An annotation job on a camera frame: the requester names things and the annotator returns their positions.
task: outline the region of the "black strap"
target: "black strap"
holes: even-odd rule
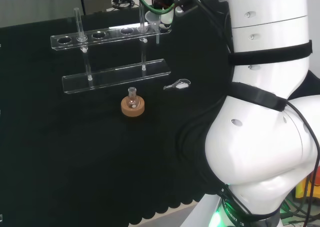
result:
[[[269,214],[244,215],[236,211],[225,200],[222,200],[222,206],[225,214],[236,227],[276,227],[280,220],[280,207]]]
[[[311,54],[312,41],[310,40],[308,43],[284,48],[230,53],[228,59],[232,66],[262,65],[295,61],[306,58]]]
[[[239,82],[232,82],[230,84],[227,95],[279,112],[282,112],[287,105],[287,100],[285,98],[278,97],[274,93]]]

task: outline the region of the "hole in rack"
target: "hole in rack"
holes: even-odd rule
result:
[[[130,35],[134,32],[134,29],[133,28],[122,28],[120,30],[121,34],[123,35]]]
[[[92,37],[94,39],[96,39],[96,40],[103,39],[105,36],[106,36],[106,33],[105,32],[100,32],[100,31],[98,31],[97,33],[94,33],[92,35]]]
[[[68,36],[58,39],[58,43],[60,45],[66,45],[66,44],[68,44],[70,42],[71,42],[71,38],[68,37]]]
[[[248,68],[252,71],[258,71],[261,69],[260,65],[258,64],[249,65]]]

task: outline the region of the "black table surface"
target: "black table surface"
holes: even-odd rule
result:
[[[95,30],[138,20],[132,9],[88,15],[83,25]],[[204,192],[178,161],[175,134],[223,95],[230,78],[225,45],[209,21],[195,10],[176,19],[159,46],[148,38],[147,60],[164,58],[169,76],[65,94],[61,77],[83,73],[83,59],[79,49],[52,50],[50,36],[75,27],[67,18],[0,28],[4,226],[125,227],[199,201]],[[139,63],[139,40],[90,46],[89,56],[93,71]],[[178,79],[191,86],[163,91]],[[318,79],[307,79],[295,97],[320,93]],[[121,112],[130,86],[145,100],[138,118]]]

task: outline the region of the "acrylic test tube rack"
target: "acrylic test tube rack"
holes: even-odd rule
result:
[[[84,60],[85,72],[62,77],[63,91],[67,94],[79,93],[89,90],[121,85],[125,83],[141,81],[171,73],[164,59],[147,61],[146,45],[147,37],[168,34],[154,30],[145,24],[144,6],[140,3],[140,26],[138,27],[110,27],[104,29],[84,31],[79,8],[74,9],[77,33],[51,36],[51,47],[56,50],[80,48]],[[126,41],[139,38],[141,42],[141,63],[129,64],[116,68],[106,68],[100,71],[91,71],[89,61],[89,46],[110,42]]]

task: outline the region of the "robotic arm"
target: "robotic arm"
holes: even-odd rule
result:
[[[199,0],[193,1],[201,6]],[[231,52],[271,52],[309,43],[307,0],[228,0],[228,3],[233,36],[233,49],[229,44]],[[163,21],[165,17],[164,14],[161,22],[171,24]],[[287,102],[304,81],[308,69],[308,56],[236,65],[233,83],[272,93],[289,106],[279,111],[227,96],[207,133],[206,160],[213,173],[228,184],[234,201],[255,217],[256,221],[254,218],[247,221],[251,227],[283,226],[280,205],[319,165],[320,96]],[[226,207],[225,202],[220,206],[224,224],[245,226],[234,211],[233,214],[229,211],[232,208]]]

